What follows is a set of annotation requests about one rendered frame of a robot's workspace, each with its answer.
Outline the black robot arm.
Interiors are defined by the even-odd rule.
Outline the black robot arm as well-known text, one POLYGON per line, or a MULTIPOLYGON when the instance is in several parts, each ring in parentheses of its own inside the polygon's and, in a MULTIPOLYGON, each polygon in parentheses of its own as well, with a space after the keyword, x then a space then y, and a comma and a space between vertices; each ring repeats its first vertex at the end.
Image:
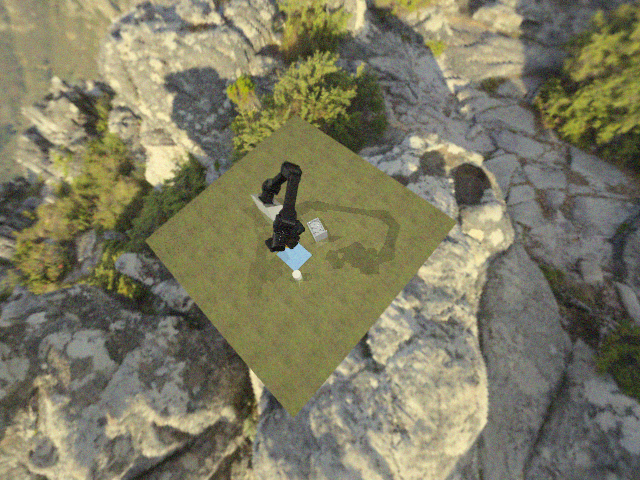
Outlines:
POLYGON ((284 161, 281 164, 280 170, 274 178, 268 178, 262 183, 262 194, 261 197, 258 196, 263 204, 273 204, 274 194, 277 195, 281 185, 288 180, 283 208, 279 211, 279 214, 276 214, 273 222, 273 232, 275 233, 272 235, 271 249, 279 252, 285 251, 285 245, 293 249, 300 241, 298 234, 292 233, 294 233, 297 225, 295 202, 302 174, 299 165, 288 161, 284 161))

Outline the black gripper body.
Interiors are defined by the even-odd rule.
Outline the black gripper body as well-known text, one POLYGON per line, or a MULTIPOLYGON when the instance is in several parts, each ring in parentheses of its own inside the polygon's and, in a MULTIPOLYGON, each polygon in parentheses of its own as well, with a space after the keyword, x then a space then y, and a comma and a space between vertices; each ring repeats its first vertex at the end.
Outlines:
MULTIPOLYGON (((297 225, 296 225, 296 227, 295 227, 294 233, 295 233, 295 234, 296 234, 296 233, 301 234, 301 233, 303 233, 304 231, 305 231, 304 226, 301 224, 301 222, 300 222, 299 220, 297 220, 297 225)), ((269 248, 269 250, 270 250, 271 252, 274 252, 274 251, 271 249, 272 237, 270 237, 269 239, 267 239, 267 240, 265 241, 265 244, 267 245, 267 247, 269 248)))

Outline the light blue square mat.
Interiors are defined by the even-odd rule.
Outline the light blue square mat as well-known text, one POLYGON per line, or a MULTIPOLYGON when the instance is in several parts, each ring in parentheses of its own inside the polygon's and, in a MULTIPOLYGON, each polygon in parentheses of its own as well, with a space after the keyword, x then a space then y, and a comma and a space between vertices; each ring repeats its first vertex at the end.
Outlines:
POLYGON ((311 256, 299 243, 293 248, 285 248, 285 251, 278 252, 279 256, 293 271, 298 270, 311 256))

